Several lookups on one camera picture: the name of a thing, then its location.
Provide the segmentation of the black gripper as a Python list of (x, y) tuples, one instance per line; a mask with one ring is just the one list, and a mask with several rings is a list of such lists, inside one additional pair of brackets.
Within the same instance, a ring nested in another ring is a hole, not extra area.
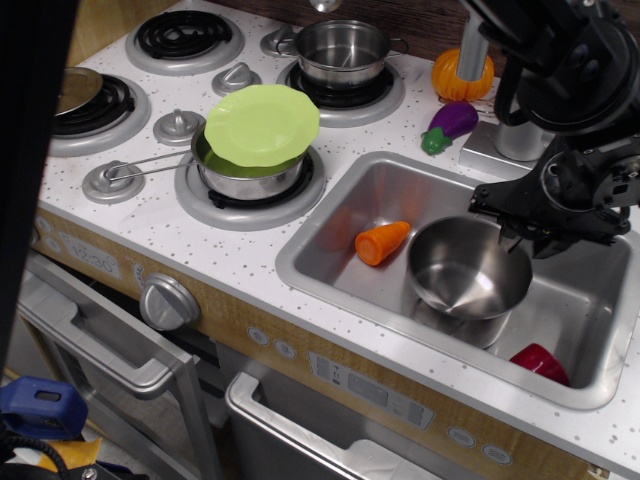
[(580, 241), (614, 244), (638, 205), (637, 137), (582, 149), (557, 138), (530, 173), (476, 187), (469, 210), (496, 219), (503, 251), (526, 240), (532, 258), (546, 259)]

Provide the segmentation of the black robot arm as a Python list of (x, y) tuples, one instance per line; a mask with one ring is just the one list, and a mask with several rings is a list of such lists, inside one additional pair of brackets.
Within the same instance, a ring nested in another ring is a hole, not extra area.
[(478, 186), (470, 210), (492, 216), (500, 246), (537, 258), (585, 240), (609, 245), (639, 202), (639, 47), (606, 1), (469, 1), (466, 44), (507, 63), (495, 103), (504, 127), (551, 135), (523, 177)]

